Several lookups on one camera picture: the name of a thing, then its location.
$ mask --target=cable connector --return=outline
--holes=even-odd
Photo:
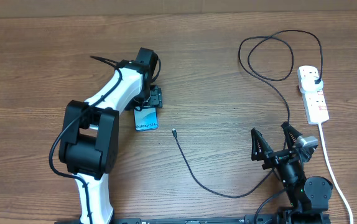
[[[172,129],[172,133],[173,133],[173,137],[174,137],[174,138],[177,138],[177,132],[176,132],[176,129]]]

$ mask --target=wood grain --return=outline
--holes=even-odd
[[[85,100],[111,78],[109,67],[89,55],[133,59],[140,47],[155,50],[162,60],[157,84],[164,108],[156,131],[137,133],[132,113],[120,117],[118,161],[109,178],[116,216],[240,217],[255,212],[281,189],[276,179],[245,198],[212,195],[191,178],[171,129],[177,129],[200,182],[231,195],[253,188],[267,171],[250,159],[250,130],[257,127],[279,150],[284,139],[280,124],[287,114],[274,90],[242,71],[236,55],[244,38],[283,29],[307,30],[322,41],[331,117],[323,128],[333,170],[357,223],[357,11],[0,19],[0,223],[79,217],[74,181],[49,169],[50,145],[67,103]],[[311,37],[280,37],[294,50],[295,68],[319,66]],[[242,54],[255,43],[245,44]],[[263,75],[283,77],[290,54],[285,45],[270,41],[251,61]],[[318,136],[317,127],[305,119],[296,74],[274,84],[290,105],[292,125]],[[57,155],[55,162],[66,170]],[[320,147],[305,171],[330,179]],[[287,205],[285,195],[263,212],[281,205]],[[336,191],[329,214],[333,223],[348,221]]]

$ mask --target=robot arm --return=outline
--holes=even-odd
[[[161,108],[162,95],[158,86],[151,86],[152,75],[158,56],[151,50],[141,48],[136,60],[123,60],[116,65],[121,72],[121,82],[104,101],[97,102],[119,80],[116,70],[114,77],[94,96],[85,102],[71,101],[65,111],[63,129],[75,118],[88,110],[79,121],[70,126],[61,138],[58,152],[61,162],[68,171],[87,183],[92,222],[107,224],[113,219],[113,208],[109,202],[108,174],[111,172],[118,154],[119,115],[133,108]],[[80,133],[80,129],[95,129],[97,137]],[[78,185],[82,215],[80,220],[69,223],[90,223],[87,199],[83,184]]]

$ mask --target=white power strip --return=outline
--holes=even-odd
[[[323,82],[315,84],[315,80],[319,78],[317,68],[309,65],[304,65],[299,67],[297,70],[297,77],[299,78],[299,89],[302,92],[305,113],[307,116],[307,122],[309,124],[317,124],[320,131],[321,143],[323,155],[325,157],[325,162],[332,178],[333,184],[346,205],[348,215],[350,216],[350,224],[353,224],[353,212],[351,211],[350,205],[348,204],[346,197],[340,190],[338,182],[336,181],[335,175],[333,174],[332,168],[329,163],[327,147],[325,145],[325,138],[322,132],[322,123],[329,120],[327,102],[323,95],[322,87]]]

